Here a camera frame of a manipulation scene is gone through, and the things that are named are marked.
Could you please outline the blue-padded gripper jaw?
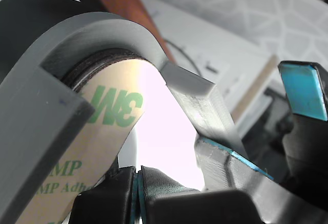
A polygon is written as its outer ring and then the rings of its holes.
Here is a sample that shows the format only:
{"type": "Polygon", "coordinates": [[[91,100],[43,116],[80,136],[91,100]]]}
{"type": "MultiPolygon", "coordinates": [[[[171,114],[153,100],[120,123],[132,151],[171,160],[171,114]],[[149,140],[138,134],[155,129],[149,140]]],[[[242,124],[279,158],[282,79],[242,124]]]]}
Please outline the blue-padded gripper jaw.
{"type": "Polygon", "coordinates": [[[283,138],[291,174],[299,181],[327,181],[327,70],[315,62],[278,65],[293,128],[283,138]]]}
{"type": "Polygon", "coordinates": [[[203,137],[197,140],[195,152],[206,188],[247,193],[264,223],[327,223],[327,211],[275,183],[237,152],[203,137]]]}

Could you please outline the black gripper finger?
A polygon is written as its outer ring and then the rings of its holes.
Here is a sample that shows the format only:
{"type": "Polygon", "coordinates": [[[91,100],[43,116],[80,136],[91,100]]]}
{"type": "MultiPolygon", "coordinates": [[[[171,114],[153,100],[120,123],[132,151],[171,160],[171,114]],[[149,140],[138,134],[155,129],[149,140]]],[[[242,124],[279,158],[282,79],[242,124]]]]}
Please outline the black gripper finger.
{"type": "Polygon", "coordinates": [[[156,168],[138,172],[143,223],[262,223],[247,193],[187,188],[156,168]]]}
{"type": "Polygon", "coordinates": [[[136,199],[135,167],[119,168],[94,188],[78,194],[70,223],[135,223],[136,199]]]}

